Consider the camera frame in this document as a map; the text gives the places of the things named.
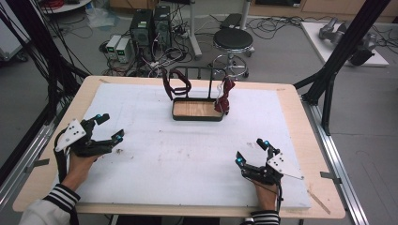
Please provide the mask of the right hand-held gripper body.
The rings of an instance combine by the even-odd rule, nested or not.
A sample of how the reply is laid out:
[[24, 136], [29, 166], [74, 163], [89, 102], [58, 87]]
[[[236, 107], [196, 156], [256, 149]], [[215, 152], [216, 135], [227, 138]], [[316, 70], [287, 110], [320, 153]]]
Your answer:
[[266, 164], [261, 167], [248, 164], [247, 161], [246, 164], [248, 165], [249, 170], [241, 171], [242, 176], [264, 185], [279, 185], [281, 183], [281, 179], [285, 175], [298, 180], [302, 180], [304, 178], [299, 166], [283, 153], [279, 153], [274, 157], [269, 157]]

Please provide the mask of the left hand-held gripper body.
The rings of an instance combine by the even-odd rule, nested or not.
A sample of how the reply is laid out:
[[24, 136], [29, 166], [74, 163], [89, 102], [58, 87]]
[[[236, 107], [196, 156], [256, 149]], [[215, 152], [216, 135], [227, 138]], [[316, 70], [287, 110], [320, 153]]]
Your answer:
[[103, 123], [102, 119], [88, 119], [81, 122], [73, 119], [63, 130], [61, 139], [55, 142], [54, 151], [61, 153], [69, 149], [81, 158], [111, 153], [114, 148], [112, 140], [95, 141], [92, 139], [94, 126], [101, 123]]

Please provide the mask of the striped red bow tie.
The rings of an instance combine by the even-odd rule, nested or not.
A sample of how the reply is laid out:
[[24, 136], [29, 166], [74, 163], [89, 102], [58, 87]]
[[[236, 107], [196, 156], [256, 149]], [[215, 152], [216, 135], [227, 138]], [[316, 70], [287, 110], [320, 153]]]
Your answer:
[[214, 102], [214, 110], [218, 113], [228, 114], [230, 110], [229, 92], [235, 87], [235, 82], [229, 77], [224, 77], [217, 86], [219, 94]]

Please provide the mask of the black rack with wooden tray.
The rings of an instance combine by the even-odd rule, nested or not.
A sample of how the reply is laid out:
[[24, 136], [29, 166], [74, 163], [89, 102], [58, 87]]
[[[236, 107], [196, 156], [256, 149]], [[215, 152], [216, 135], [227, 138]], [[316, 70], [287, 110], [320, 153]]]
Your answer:
[[[196, 70], [198, 77], [201, 77], [203, 71], [210, 73], [206, 97], [189, 96], [192, 89], [189, 78], [190, 69]], [[216, 97], [212, 97], [211, 94], [216, 71], [217, 69], [212, 67], [174, 67], [162, 75], [165, 92], [173, 103], [172, 117], [174, 120], [220, 122], [227, 115], [214, 110]]]

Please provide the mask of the person's right hand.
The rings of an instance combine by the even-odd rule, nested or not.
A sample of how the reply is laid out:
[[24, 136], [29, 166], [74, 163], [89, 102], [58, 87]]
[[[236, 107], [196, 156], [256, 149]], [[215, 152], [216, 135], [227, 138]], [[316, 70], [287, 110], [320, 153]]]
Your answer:
[[276, 210], [277, 186], [264, 185], [253, 181], [259, 207], [262, 210]]

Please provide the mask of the person's left hand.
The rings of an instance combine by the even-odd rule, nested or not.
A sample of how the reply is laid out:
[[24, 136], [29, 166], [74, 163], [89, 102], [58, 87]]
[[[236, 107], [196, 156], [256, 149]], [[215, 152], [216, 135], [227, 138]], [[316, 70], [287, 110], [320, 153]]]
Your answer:
[[69, 155], [69, 171], [61, 184], [72, 191], [86, 180], [90, 168], [100, 155], [92, 157], [78, 157], [74, 153]]

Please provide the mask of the thin wooden strip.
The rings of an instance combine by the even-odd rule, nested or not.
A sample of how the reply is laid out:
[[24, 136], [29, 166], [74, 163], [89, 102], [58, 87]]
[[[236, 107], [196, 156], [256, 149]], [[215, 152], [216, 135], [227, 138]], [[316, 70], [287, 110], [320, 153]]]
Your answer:
[[309, 189], [307, 189], [308, 194], [312, 197], [312, 199], [328, 214], [330, 215], [330, 210], [326, 207], [325, 204]]

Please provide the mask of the white foam mat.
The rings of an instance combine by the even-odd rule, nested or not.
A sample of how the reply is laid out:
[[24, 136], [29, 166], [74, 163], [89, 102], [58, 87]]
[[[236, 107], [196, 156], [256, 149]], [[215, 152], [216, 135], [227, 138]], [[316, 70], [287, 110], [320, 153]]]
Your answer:
[[79, 187], [83, 203], [176, 206], [255, 206], [253, 184], [235, 163], [241, 153], [254, 166], [267, 154], [257, 139], [296, 158], [284, 117], [282, 90], [236, 86], [220, 122], [176, 121], [160, 85], [103, 83], [86, 117], [107, 113], [93, 138], [124, 130], [123, 142], [99, 158]]

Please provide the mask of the white power supply unit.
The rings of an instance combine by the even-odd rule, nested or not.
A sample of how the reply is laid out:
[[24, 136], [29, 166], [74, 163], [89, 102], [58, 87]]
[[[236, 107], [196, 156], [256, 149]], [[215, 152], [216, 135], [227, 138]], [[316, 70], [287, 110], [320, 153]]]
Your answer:
[[130, 61], [132, 50], [130, 40], [127, 37], [123, 37], [119, 40], [116, 47], [116, 54], [120, 63], [128, 63]]
[[120, 35], [113, 35], [111, 37], [111, 39], [108, 41], [108, 43], [106, 44], [106, 50], [107, 50], [108, 56], [111, 59], [116, 59], [117, 58], [117, 53], [116, 53], [115, 49], [116, 49], [120, 39], [121, 39]]

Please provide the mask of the black computer tower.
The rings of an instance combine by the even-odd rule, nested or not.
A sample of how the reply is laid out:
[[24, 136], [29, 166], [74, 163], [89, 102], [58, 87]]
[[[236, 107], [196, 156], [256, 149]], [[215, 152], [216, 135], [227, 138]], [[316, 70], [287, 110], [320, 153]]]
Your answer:
[[135, 51], [143, 49], [147, 56], [153, 58], [151, 46], [154, 40], [154, 22], [151, 9], [139, 8], [133, 13], [130, 36]]
[[169, 6], [156, 6], [154, 10], [156, 40], [164, 50], [172, 46], [170, 13]]

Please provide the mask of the clear plastic bag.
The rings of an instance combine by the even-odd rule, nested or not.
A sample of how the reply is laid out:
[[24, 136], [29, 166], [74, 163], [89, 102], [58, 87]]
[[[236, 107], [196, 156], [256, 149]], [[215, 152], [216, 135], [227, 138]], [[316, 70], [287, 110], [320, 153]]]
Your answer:
[[87, 8], [85, 10], [90, 28], [100, 28], [105, 26], [115, 26], [118, 24], [119, 18], [105, 8]]

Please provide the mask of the black round stool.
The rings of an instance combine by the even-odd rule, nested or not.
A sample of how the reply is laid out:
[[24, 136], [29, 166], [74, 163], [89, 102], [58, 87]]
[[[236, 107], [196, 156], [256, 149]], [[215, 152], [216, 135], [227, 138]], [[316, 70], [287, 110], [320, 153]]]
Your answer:
[[209, 64], [217, 70], [223, 69], [232, 77], [249, 77], [249, 68], [246, 61], [240, 56], [244, 54], [251, 57], [253, 49], [253, 37], [245, 30], [236, 28], [223, 28], [213, 36], [213, 46], [222, 51]]

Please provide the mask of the white floor platform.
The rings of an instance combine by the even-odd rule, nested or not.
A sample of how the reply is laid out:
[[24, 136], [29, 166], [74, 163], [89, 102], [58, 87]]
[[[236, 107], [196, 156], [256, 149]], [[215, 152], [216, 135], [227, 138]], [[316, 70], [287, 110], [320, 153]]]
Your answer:
[[[303, 28], [306, 37], [312, 42], [315, 51], [323, 63], [329, 59], [334, 50], [334, 45], [328, 39], [323, 40], [318, 37], [319, 30], [325, 25], [325, 22], [301, 23], [301, 27]], [[374, 55], [371, 56], [364, 64], [362, 64], [363, 67], [382, 68], [389, 65], [389, 63], [380, 53], [377, 52], [377, 50], [372, 50], [372, 53]]]

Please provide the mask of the round white table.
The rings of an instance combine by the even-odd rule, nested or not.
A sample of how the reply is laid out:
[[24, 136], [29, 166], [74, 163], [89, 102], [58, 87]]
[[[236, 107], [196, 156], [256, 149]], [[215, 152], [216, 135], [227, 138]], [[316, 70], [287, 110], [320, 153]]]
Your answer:
[[86, 5], [90, 5], [91, 3], [92, 0], [79, 0], [78, 4], [64, 4], [61, 7], [43, 7], [41, 10], [45, 14], [54, 14], [54, 13], [72, 11], [78, 8], [84, 8]]

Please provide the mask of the white equipment case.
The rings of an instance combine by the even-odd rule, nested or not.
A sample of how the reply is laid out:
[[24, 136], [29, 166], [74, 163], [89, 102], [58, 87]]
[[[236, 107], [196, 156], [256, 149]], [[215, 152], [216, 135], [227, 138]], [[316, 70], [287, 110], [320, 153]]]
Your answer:
[[[0, 15], [4, 15], [6, 19], [11, 23], [19, 37], [25, 42], [30, 41], [30, 37], [25, 32], [23, 26], [12, 12], [10, 7], [3, 2], [2, 6], [4, 10], [0, 8]], [[9, 61], [17, 52], [23, 48], [21, 42], [17, 37], [10, 31], [5, 23], [0, 19], [0, 61]]]

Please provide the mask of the grey stand leg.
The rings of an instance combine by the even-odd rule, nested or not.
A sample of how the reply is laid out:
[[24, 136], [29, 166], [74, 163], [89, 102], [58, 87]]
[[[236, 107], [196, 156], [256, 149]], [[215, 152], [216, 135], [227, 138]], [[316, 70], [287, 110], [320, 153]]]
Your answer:
[[252, 0], [243, 0], [241, 19], [240, 19], [240, 25], [239, 25], [240, 30], [246, 29], [246, 23], [247, 23], [249, 11], [250, 11], [251, 3], [252, 3]]
[[200, 60], [203, 54], [195, 35], [195, 0], [189, 0], [189, 2], [190, 2], [190, 29], [188, 30], [189, 39], [193, 50], [193, 58], [195, 60]]

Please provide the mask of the black flat box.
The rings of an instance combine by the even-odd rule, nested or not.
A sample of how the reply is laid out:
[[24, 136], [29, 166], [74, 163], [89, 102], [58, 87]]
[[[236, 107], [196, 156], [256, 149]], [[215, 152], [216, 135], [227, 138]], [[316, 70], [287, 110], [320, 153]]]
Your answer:
[[229, 14], [221, 23], [220, 28], [236, 28], [239, 29], [241, 25], [242, 16], [239, 13]]

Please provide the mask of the grey metal bracket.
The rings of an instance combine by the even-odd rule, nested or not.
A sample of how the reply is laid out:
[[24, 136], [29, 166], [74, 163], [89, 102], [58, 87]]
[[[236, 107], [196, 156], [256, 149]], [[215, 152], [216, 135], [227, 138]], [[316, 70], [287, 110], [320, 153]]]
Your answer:
[[50, 162], [49, 158], [36, 160], [30, 166], [26, 166], [25, 169], [24, 169], [24, 172], [25, 173], [31, 173], [36, 167], [48, 165], [49, 162]]
[[341, 183], [342, 183], [342, 179], [339, 178], [339, 177], [337, 177], [337, 176], [336, 176], [334, 173], [332, 173], [332, 172], [321, 172], [321, 173], [320, 173], [320, 176], [321, 176], [322, 178], [326, 178], [326, 179], [332, 180], [333, 183], [334, 183], [335, 185], [338, 185], [338, 184], [341, 184]]

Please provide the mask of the aluminium rail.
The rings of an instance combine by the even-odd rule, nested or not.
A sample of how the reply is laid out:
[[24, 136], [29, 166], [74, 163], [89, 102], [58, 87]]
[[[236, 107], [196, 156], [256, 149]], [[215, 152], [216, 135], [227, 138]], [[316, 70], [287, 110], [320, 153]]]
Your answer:
[[333, 183], [343, 200], [344, 210], [349, 215], [353, 225], [370, 225], [334, 140], [321, 125], [321, 110], [318, 106], [310, 105], [304, 100], [301, 103], [313, 126], [314, 134], [319, 140], [319, 145], [329, 166]]
[[68, 107], [69, 103], [58, 103], [54, 116], [50, 116], [50, 105], [47, 104], [0, 167], [0, 212], [29, 174], [24, 172], [25, 167], [39, 160]]

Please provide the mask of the black metal frame post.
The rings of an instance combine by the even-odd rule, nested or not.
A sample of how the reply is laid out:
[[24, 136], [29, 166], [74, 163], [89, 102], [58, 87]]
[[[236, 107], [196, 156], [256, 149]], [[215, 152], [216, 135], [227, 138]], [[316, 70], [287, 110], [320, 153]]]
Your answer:
[[0, 20], [20, 42], [47, 82], [48, 103], [45, 121], [57, 115], [58, 104], [65, 105], [77, 94], [87, 71], [78, 68], [58, 50], [50, 30], [55, 25], [43, 18], [37, 0], [5, 0], [0, 3]]
[[390, 1], [366, 0], [324, 66], [314, 75], [294, 84], [296, 89], [300, 89], [308, 84], [311, 85], [310, 89], [302, 95], [303, 100], [310, 105], [317, 105], [319, 98], [324, 95], [321, 128], [324, 129], [328, 136], [330, 135], [329, 118], [335, 78], [345, 61], [354, 52], [357, 45]]

